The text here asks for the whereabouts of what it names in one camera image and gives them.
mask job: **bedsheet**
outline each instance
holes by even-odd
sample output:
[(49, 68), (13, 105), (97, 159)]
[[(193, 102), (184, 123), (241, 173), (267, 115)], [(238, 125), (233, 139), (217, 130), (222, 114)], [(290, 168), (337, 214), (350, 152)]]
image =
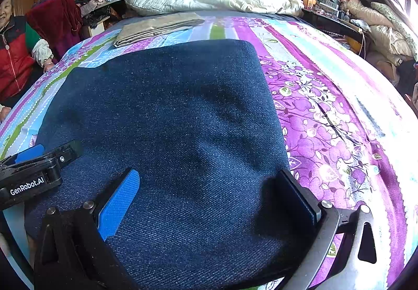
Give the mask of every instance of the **bedsheet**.
[[(192, 30), (116, 49), (119, 32), (111, 30), (72, 47), (34, 84), (0, 126), (1, 157), (35, 144), (52, 98), (75, 67), (97, 67), (125, 53), (189, 41), (246, 40), (264, 71), (291, 173), (319, 200), (340, 208), (371, 208), (380, 226), (386, 285), (396, 279), (418, 244), (418, 121), (375, 68), (293, 19), (206, 16)], [(337, 236), (314, 284), (326, 277), (340, 242)]]

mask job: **metal screw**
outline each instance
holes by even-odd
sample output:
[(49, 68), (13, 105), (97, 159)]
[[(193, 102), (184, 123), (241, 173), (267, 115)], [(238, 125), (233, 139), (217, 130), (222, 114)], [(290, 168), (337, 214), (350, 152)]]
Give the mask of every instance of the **metal screw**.
[(48, 210), (47, 210), (47, 215), (53, 215), (55, 213), (55, 206), (51, 206)]
[(95, 203), (92, 200), (88, 200), (83, 204), (83, 208), (85, 208), (86, 210), (90, 210), (93, 206), (95, 206)]
[(360, 210), (363, 211), (364, 213), (370, 212), (370, 208), (367, 205), (361, 205)]
[(321, 205), (324, 207), (324, 208), (332, 208), (332, 203), (329, 201), (329, 200), (323, 200), (322, 202), (321, 202)]

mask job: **hand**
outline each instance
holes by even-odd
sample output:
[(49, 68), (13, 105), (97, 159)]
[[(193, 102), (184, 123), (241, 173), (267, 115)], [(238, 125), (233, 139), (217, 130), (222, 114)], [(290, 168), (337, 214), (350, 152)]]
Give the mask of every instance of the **hand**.
[(6, 119), (7, 115), (10, 113), (12, 109), (10, 107), (3, 107), (0, 111), (0, 123), (3, 123), (4, 119)]
[(48, 72), (52, 67), (54, 67), (54, 64), (52, 63), (51, 59), (48, 59), (43, 63), (43, 72)]

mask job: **folded beige cloth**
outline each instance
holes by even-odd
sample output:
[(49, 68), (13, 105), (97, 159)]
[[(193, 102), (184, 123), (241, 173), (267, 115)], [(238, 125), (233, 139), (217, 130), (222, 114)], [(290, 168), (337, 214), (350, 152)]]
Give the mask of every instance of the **folded beige cloth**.
[(176, 13), (158, 18), (139, 21), (123, 26), (114, 42), (115, 47), (123, 47), (157, 35), (188, 30), (204, 22), (196, 13)]

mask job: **elderly woman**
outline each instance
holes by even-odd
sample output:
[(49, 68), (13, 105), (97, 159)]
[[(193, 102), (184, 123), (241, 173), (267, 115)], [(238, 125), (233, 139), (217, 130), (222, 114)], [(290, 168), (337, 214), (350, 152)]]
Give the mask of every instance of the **elderly woman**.
[(26, 23), (24, 16), (13, 16), (13, 0), (0, 4), (0, 38), (0, 122), (3, 122), (11, 108), (54, 64), (48, 43)]

